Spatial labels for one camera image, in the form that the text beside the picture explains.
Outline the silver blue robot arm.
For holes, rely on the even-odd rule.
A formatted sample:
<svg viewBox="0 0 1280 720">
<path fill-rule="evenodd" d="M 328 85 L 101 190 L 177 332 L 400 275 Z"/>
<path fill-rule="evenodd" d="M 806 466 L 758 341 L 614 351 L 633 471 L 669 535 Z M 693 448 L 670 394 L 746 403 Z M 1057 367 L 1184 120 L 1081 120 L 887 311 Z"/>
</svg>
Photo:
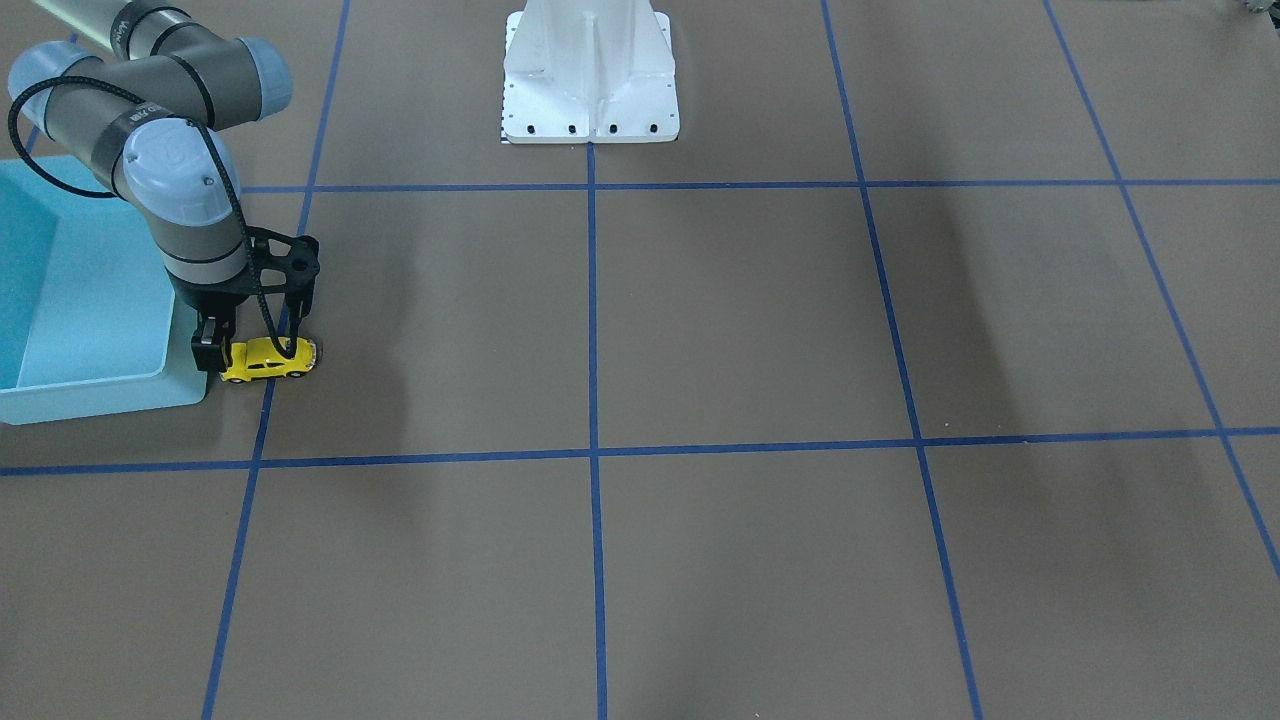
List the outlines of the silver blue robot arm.
<svg viewBox="0 0 1280 720">
<path fill-rule="evenodd" d="M 113 60 L 70 41 L 24 51 L 8 76 L 6 123 L 27 118 L 99 182 L 50 184 L 120 199 L 148 227 L 177 297 L 196 311 L 196 366 L 241 383 L 300 377 L 300 337 L 320 270 L 317 241 L 248 224 L 223 129 L 288 108 L 294 82 L 269 41 L 224 38 L 169 1 L 45 1 Z"/>
</svg>

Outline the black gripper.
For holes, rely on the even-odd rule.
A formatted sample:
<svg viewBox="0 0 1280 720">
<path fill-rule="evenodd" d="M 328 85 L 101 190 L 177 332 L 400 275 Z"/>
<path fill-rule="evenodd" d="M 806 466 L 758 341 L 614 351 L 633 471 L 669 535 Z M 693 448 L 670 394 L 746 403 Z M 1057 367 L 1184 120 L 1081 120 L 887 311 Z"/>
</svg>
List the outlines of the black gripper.
<svg viewBox="0 0 1280 720">
<path fill-rule="evenodd" d="M 239 270 L 227 281 L 195 283 L 172 277 L 177 296 L 198 314 L 191 336 L 195 366 L 224 373 L 232 364 L 238 307 L 250 299 L 280 295 L 288 309 L 288 345 L 300 340 L 302 320 L 310 314 L 320 273 L 320 243 L 311 236 L 287 236 L 252 228 L 253 247 L 239 246 L 230 255 Z"/>
</svg>

